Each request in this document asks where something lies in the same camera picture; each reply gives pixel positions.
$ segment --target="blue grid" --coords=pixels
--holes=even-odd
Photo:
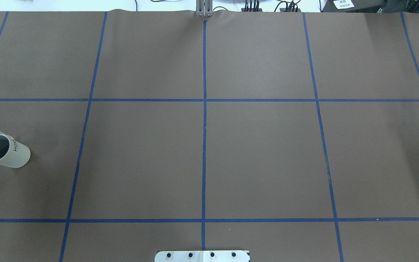
[[[9,12],[6,12],[4,20],[0,28],[0,37],[2,35],[5,23]],[[93,91],[95,89],[96,73],[98,70],[98,64],[100,61],[101,45],[103,43],[104,30],[106,25],[108,12],[104,13],[103,27],[101,29],[100,41],[98,45],[98,52],[96,55],[95,69],[93,72],[93,78],[90,88],[89,98],[0,98],[0,101],[14,101],[14,102],[88,102],[87,111],[85,115],[85,122],[83,125],[83,132],[80,141],[79,154],[77,158],[77,165],[75,168],[75,174],[73,178],[73,186],[71,197],[69,201],[68,214],[66,219],[0,219],[0,223],[65,223],[65,231],[63,236],[63,242],[60,251],[59,261],[63,261],[65,244],[67,242],[68,231],[70,223],[200,223],[201,224],[201,248],[205,250],[205,223],[291,223],[291,222],[334,222],[336,229],[336,238],[338,243],[338,251],[340,261],[344,261],[342,252],[342,244],[340,239],[339,222],[396,222],[396,221],[413,221],[419,222],[419,217],[366,217],[366,218],[340,218],[337,216],[336,204],[334,200],[334,190],[331,178],[331,170],[329,167],[329,159],[327,154],[326,138],[324,135],[323,121],[321,118],[320,103],[324,102],[419,102],[419,99],[321,99],[318,96],[316,89],[316,79],[314,74],[313,59],[311,56],[310,40],[308,36],[308,27],[306,21],[306,14],[303,13],[304,30],[306,36],[306,44],[308,49],[308,57],[311,69],[311,79],[314,89],[314,99],[210,99],[207,98],[206,94],[206,23],[203,21],[203,99],[138,99],[138,98],[93,98]],[[419,77],[419,66],[416,61],[412,45],[408,36],[404,15],[400,13],[403,29],[406,35],[409,51],[411,53],[414,65]],[[88,117],[92,102],[203,102],[203,162],[202,162],[202,188],[201,188],[201,219],[71,219],[73,201],[75,197],[75,189],[77,185],[77,178],[80,169],[80,160],[83,151],[83,144],[85,141],[85,133],[87,129]],[[327,174],[329,179],[329,190],[331,197],[331,207],[333,212],[333,218],[279,218],[279,219],[207,219],[206,218],[206,109],[207,103],[213,102],[311,102],[316,103],[316,111],[318,113],[319,129],[321,132],[321,139],[323,144],[324,157],[327,165]]]

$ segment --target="metal bracket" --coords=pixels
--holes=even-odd
[[[250,252],[244,250],[160,251],[155,262],[250,262]]]
[[[196,16],[213,16],[213,0],[196,0]]]

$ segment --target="white mug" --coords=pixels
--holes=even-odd
[[[24,166],[30,159],[30,149],[0,131],[0,165],[12,168]]]

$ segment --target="black cable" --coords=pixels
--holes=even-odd
[[[276,8],[274,9],[275,12],[277,11],[277,9],[278,9],[279,5],[281,5],[281,3],[286,3],[286,10],[287,10],[288,3],[286,1],[281,1],[281,2],[278,3],[278,5],[276,5]]]
[[[213,8],[213,11],[214,11],[216,8],[218,8],[218,7]],[[219,8],[223,8],[223,9],[225,9],[225,10],[228,10],[226,7],[219,7]]]

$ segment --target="horizontal blue line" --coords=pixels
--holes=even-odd
[[[419,99],[334,99],[321,98],[320,102],[419,102]],[[2,102],[88,102],[88,98],[0,98]],[[203,102],[199,98],[93,98],[94,102]],[[207,102],[315,102],[310,98],[213,98]]]
[[[0,223],[286,223],[286,222],[389,222],[419,221],[419,217],[362,218],[190,218],[190,219],[5,219]]]

